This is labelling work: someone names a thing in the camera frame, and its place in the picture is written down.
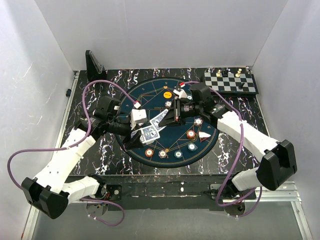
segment floor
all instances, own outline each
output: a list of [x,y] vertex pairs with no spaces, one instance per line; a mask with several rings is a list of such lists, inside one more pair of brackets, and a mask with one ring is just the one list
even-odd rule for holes
[[[253,204],[247,203],[248,209]],[[110,227],[89,218],[86,204],[73,203],[54,220],[40,213],[32,239],[302,239],[290,202],[261,202],[249,217],[239,220],[208,209],[141,209],[125,214],[119,226]],[[102,219],[115,223],[120,217],[120,211],[107,211]]]

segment chess piece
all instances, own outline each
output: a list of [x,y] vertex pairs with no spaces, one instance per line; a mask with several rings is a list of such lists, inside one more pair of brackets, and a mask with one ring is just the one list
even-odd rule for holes
[[239,77],[240,77],[241,71],[242,71],[242,69],[239,68],[239,69],[238,69],[238,72],[235,74],[235,77],[236,77],[236,78],[239,78]]
[[222,69],[222,77],[227,78],[228,73],[229,73],[229,69],[227,67]]
[[216,74],[215,74],[217,77],[220,77],[221,76],[221,70],[219,69]]
[[243,89],[245,85],[245,82],[241,83],[241,85],[239,86],[239,89]]

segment black chess piece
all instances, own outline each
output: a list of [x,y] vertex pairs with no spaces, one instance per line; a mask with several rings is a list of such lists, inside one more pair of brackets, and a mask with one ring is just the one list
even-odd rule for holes
[[241,83],[241,85],[239,86],[239,89],[242,89],[245,85],[245,82]]
[[222,68],[222,77],[223,78],[227,78],[228,77],[228,73],[229,73],[228,68],[226,68],[226,67]]

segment blue poker chip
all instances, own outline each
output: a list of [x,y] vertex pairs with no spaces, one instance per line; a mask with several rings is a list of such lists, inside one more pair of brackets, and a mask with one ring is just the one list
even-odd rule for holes
[[177,159],[180,159],[180,158],[182,158],[182,152],[181,152],[181,151],[175,151],[174,156],[175,156]]
[[196,146],[194,143],[189,143],[189,144],[188,144],[188,149],[189,149],[191,152],[194,152],[195,150],[197,150],[197,146]]

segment black stand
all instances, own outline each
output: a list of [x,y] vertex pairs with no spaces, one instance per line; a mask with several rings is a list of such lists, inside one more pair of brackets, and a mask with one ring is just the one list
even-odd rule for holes
[[89,82],[94,80],[107,80],[106,69],[96,59],[91,50],[85,51],[86,74]]

